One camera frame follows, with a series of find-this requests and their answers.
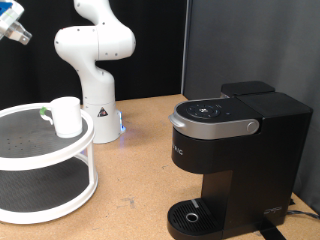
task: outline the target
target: black mesh surface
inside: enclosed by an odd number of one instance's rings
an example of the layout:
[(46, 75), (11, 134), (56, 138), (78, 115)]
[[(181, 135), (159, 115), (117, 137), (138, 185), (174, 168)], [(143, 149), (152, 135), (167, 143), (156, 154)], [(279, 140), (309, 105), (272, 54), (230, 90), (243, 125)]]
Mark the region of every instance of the black mesh surface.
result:
[(79, 140), (87, 130), (82, 119), (80, 135), (60, 138), (54, 125), (40, 117), (39, 109), (13, 113), (0, 118), (0, 157), (25, 158), (55, 152)]
[[(179, 232), (191, 236), (201, 236), (220, 231), (222, 228), (219, 227), (218, 222), (202, 199), (198, 198), (195, 201), (198, 204), (198, 208), (194, 206), (192, 201), (183, 201), (173, 205), (168, 213), (170, 224)], [(197, 215), (197, 220), (188, 221), (187, 215), (190, 213)]]
[(0, 171), (0, 209), (36, 212), (60, 206), (89, 185), (88, 166), (73, 157), (49, 167)]

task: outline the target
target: black backdrop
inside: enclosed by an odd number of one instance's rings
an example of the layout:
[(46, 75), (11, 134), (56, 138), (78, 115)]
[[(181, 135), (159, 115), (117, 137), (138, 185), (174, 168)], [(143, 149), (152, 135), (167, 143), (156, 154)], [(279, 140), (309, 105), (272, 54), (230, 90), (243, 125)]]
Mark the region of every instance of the black backdrop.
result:
[[(0, 109), (61, 96), (82, 99), (76, 71), (55, 52), (59, 29), (92, 25), (73, 0), (20, 0), (19, 22), (33, 38), (27, 46), (0, 41)], [(135, 34), (130, 58), (97, 62), (115, 78), (116, 100), (180, 93), (186, 0), (110, 0), (116, 17)]]

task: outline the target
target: button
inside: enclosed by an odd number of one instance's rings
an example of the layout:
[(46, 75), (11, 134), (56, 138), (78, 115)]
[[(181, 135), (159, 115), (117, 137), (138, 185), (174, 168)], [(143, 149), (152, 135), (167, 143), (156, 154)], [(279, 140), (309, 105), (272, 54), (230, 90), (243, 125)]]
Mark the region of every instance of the button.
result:
[(202, 117), (202, 116), (203, 116), (203, 114), (202, 114), (202, 113), (198, 113), (198, 112), (193, 113), (192, 115), (193, 115), (193, 116), (196, 116), (196, 117)]
[(197, 112), (197, 113), (203, 113), (203, 114), (206, 115), (206, 114), (212, 113), (213, 110), (210, 109), (210, 108), (202, 107), (202, 108), (198, 108), (198, 109), (196, 110), (196, 112)]
[(194, 107), (188, 107), (188, 108), (187, 108), (187, 111), (188, 111), (189, 113), (194, 113), (194, 112), (196, 111), (196, 109), (195, 109)]
[(211, 114), (212, 115), (211, 118), (217, 117), (217, 116), (219, 116), (219, 114), (220, 114), (219, 110), (214, 110), (213, 113)]
[(203, 114), (202, 114), (202, 117), (203, 117), (203, 118), (210, 118), (209, 116), (211, 116), (210, 113), (203, 113)]

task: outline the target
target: silver trim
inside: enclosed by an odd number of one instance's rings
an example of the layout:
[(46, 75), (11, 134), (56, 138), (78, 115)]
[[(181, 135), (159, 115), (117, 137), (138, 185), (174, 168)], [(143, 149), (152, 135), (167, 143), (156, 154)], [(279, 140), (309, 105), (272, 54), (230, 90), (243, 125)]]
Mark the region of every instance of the silver trim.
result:
[[(190, 220), (189, 217), (191, 217), (191, 216), (195, 217), (195, 220)], [(198, 222), (199, 216), (197, 214), (195, 214), (195, 213), (188, 213), (186, 215), (186, 219), (187, 219), (188, 222), (195, 223), (195, 222)]]
[(198, 203), (197, 203), (197, 201), (195, 199), (192, 199), (191, 202), (193, 203), (193, 206), (195, 208), (199, 208), (199, 205), (198, 205)]
[(222, 92), (220, 95), (220, 98), (230, 98), (230, 97)]
[(219, 123), (202, 123), (184, 118), (177, 113), (177, 107), (185, 102), (181, 102), (176, 105), (174, 113), (169, 116), (169, 120), (173, 124), (173, 127), (185, 136), (195, 139), (213, 140), (251, 135), (259, 129), (260, 124), (256, 119)]

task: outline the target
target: black wall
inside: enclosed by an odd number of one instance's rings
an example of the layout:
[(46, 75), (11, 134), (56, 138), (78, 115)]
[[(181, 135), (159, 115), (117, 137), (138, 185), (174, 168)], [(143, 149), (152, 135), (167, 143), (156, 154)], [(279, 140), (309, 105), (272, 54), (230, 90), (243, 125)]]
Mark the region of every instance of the black wall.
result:
[[(73, 0), (20, 0), (19, 22), (33, 38), (27, 46), (0, 42), (0, 109), (49, 102), (61, 96), (82, 99), (76, 71), (55, 52), (59, 29), (92, 25), (75, 11)], [(180, 93), (186, 0), (110, 0), (116, 17), (135, 34), (130, 58), (97, 62), (115, 78), (116, 100)]]
[(224, 83), (258, 80), (312, 107), (294, 191), (320, 213), (320, 2), (190, 3), (184, 95), (219, 97)]

